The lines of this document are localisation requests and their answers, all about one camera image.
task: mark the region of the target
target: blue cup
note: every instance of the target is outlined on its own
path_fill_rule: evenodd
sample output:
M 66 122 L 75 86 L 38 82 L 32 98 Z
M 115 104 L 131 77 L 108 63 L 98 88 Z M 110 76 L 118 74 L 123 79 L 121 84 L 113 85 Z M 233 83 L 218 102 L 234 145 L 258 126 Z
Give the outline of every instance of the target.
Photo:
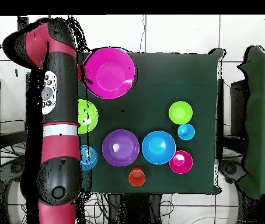
M 178 136 L 182 140 L 191 140 L 195 136 L 195 129 L 191 124 L 182 124 L 178 127 Z
M 90 170 L 95 167 L 98 161 L 98 155 L 91 146 L 81 146 L 81 167 L 83 171 Z

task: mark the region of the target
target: floor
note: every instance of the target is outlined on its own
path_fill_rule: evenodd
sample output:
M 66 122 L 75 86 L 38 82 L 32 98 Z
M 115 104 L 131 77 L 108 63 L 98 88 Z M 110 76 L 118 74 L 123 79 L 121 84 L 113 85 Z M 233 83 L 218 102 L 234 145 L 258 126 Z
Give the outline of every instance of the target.
M 29 16 L 29 22 L 42 17 L 46 16 Z M 81 24 L 90 49 L 117 46 L 132 52 L 199 54 L 206 54 L 218 47 L 226 49 L 222 63 L 222 77 L 228 85 L 224 87 L 224 131 L 225 134 L 230 133 L 229 85 L 245 78 L 236 66 L 243 61 L 246 49 L 252 45 L 265 49 L 265 15 L 109 15 L 74 18 Z M 17 31 L 16 20 L 16 16 L 0 16 L 0 44 L 6 36 Z M 1 121 L 25 119 L 26 72 L 29 70 L 8 60 L 0 50 Z M 23 130 L 23 123 L 2 124 L 1 129 L 2 132 Z M 225 150 L 224 155 L 234 154 Z M 235 224 L 238 214 L 236 188 L 227 184 L 221 175 L 218 175 L 218 185 L 222 188 L 219 195 L 163 195 L 163 201 L 171 201 L 174 205 L 171 207 L 168 202 L 161 205 L 161 214 L 165 215 L 162 217 L 163 224 Z M 22 205 L 25 205 L 25 200 L 19 183 L 13 182 L 9 194 L 12 224 L 21 224 L 25 209 Z M 93 206 L 94 201 L 91 201 L 90 206 L 86 207 L 87 214 L 94 214 Z

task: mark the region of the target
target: dark green tabletop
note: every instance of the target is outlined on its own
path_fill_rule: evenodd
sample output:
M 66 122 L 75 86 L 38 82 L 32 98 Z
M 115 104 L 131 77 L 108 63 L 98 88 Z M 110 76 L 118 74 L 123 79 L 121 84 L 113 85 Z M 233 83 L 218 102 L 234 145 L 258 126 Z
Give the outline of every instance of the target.
M 88 100 L 98 110 L 99 122 L 89 133 L 89 144 L 96 149 L 99 160 L 92 171 L 92 191 L 107 193 L 192 193 L 215 194 L 215 108 L 217 103 L 217 66 L 224 50 L 208 54 L 140 54 L 129 53 L 134 60 L 138 77 L 132 90 L 118 99 L 103 100 L 88 93 Z M 79 98 L 86 99 L 86 90 L 79 82 Z M 190 120 L 195 137 L 183 141 L 177 135 L 178 125 L 168 116 L 175 101 L 188 102 L 193 108 Z M 102 155 L 102 142 L 112 131 L 129 130 L 140 143 L 140 154 L 126 167 L 107 163 Z M 152 131 L 166 131 L 172 135 L 176 150 L 184 150 L 193 157 L 193 168 L 186 174 L 172 172 L 169 164 L 153 165 L 141 152 L 143 139 Z M 87 145 L 87 135 L 80 135 Z M 128 182 L 134 167 L 140 167 L 146 181 L 140 187 Z

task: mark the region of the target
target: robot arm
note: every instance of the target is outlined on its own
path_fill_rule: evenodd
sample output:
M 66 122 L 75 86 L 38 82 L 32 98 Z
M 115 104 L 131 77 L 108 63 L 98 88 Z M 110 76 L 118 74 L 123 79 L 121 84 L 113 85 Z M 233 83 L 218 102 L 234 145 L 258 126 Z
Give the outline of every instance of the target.
M 8 36 L 7 57 L 45 70 L 42 91 L 43 146 L 39 188 L 40 224 L 75 224 L 72 201 L 81 189 L 76 49 L 64 19 L 40 19 Z

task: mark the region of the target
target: blue bowl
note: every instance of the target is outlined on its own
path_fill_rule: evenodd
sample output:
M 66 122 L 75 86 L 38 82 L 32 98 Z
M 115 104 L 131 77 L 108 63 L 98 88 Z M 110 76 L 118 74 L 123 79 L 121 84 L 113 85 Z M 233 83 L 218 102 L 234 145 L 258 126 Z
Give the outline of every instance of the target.
M 195 129 L 190 124 L 182 124 L 177 131 L 182 140 L 191 140 L 195 136 Z
M 81 167 L 83 171 L 90 170 L 95 167 L 98 161 L 98 155 L 91 146 L 81 146 Z
M 175 154 L 175 141 L 165 131 L 149 133 L 143 140 L 142 153 L 152 164 L 162 165 L 169 162 Z

